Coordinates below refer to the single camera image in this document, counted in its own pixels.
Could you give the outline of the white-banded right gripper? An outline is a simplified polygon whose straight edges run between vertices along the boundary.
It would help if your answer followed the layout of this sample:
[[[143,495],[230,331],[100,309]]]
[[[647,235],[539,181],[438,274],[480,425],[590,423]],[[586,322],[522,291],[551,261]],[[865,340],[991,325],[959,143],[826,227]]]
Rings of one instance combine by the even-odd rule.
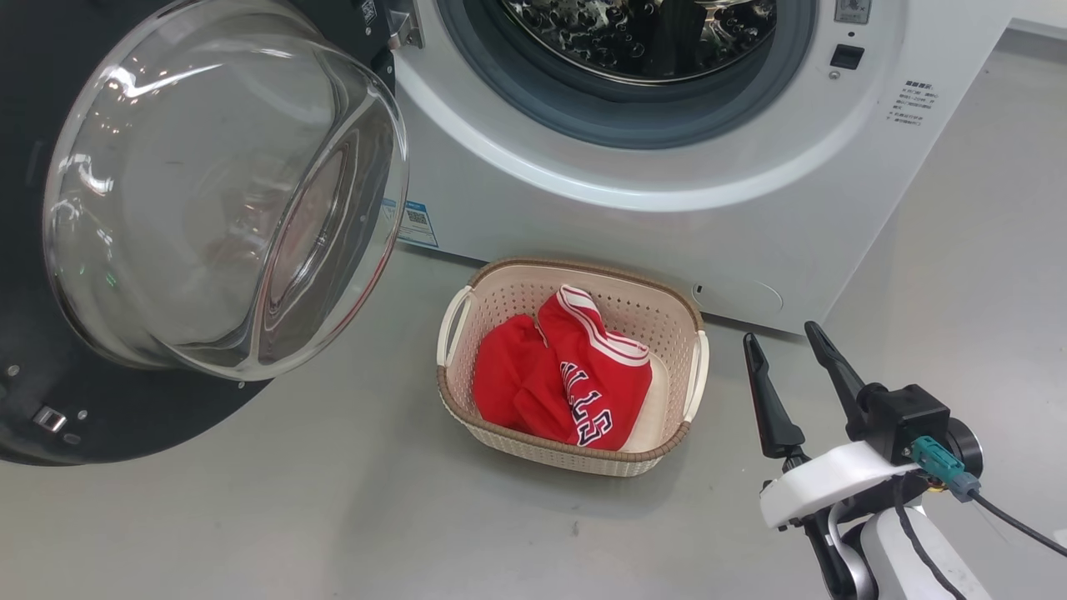
[[[851,441],[867,433],[865,412],[858,396],[865,386],[849,361],[817,322],[805,323],[805,336],[816,361],[829,375],[846,416],[845,430]],[[759,432],[759,447],[766,458],[800,459],[805,435],[784,409],[769,376],[769,361],[754,333],[743,337],[744,361],[749,378]],[[835,503],[863,493],[882,481],[919,468],[914,461],[895,465],[867,442],[841,445],[769,483],[759,493],[759,511],[766,527],[780,528],[790,521],[831,508]]]

